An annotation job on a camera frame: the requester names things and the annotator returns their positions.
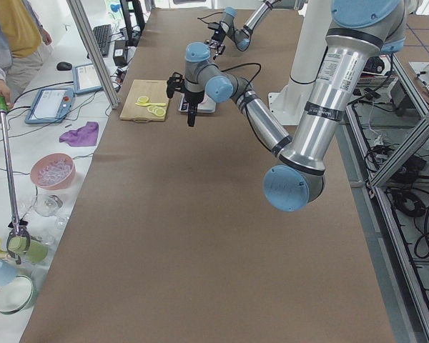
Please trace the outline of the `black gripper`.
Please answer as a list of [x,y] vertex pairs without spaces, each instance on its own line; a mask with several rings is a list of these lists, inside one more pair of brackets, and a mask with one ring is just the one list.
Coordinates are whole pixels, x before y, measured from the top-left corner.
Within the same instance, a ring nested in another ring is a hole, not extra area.
[[175,92],[184,94],[188,102],[187,125],[193,127],[197,116],[198,104],[201,104],[204,99],[204,91],[196,84],[187,81],[181,73],[175,71],[167,80],[167,98],[172,99]]
[[207,28],[213,31],[212,37],[210,40],[206,40],[206,44],[209,48],[214,49],[214,56],[212,58],[215,60],[218,56],[223,55],[225,51],[223,42],[226,34],[220,22],[210,22]]

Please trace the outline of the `person hand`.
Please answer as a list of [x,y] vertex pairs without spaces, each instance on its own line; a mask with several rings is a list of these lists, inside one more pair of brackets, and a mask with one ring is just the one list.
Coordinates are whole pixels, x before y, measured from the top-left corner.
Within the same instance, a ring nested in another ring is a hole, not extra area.
[[11,90],[3,79],[0,79],[0,96],[6,102],[7,108],[12,109],[14,104],[11,101]]

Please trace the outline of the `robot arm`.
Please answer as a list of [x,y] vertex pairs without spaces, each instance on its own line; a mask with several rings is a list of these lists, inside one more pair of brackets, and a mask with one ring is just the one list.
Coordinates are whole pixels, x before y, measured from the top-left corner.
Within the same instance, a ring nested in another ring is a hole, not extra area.
[[226,8],[211,24],[207,43],[194,42],[185,51],[185,71],[167,81],[167,96],[179,92],[189,107],[193,126],[204,98],[233,101],[246,116],[258,140],[280,160],[265,175],[269,203],[284,212],[303,208],[325,186],[324,156],[342,120],[369,58],[402,49],[409,14],[419,1],[296,1],[305,9],[288,84],[268,102],[250,81],[222,71],[215,58],[224,40],[246,50],[261,21],[275,6],[263,1],[247,22],[236,28],[236,11]]
[[207,28],[212,30],[213,33],[205,44],[213,50],[213,59],[223,55],[225,51],[224,40],[226,38],[233,42],[237,50],[246,51],[250,46],[254,30],[273,9],[281,8],[299,11],[308,1],[285,1],[283,5],[280,5],[280,3],[281,1],[262,1],[262,4],[252,13],[242,27],[238,28],[235,26],[237,11],[232,7],[226,7],[220,20],[207,24]]

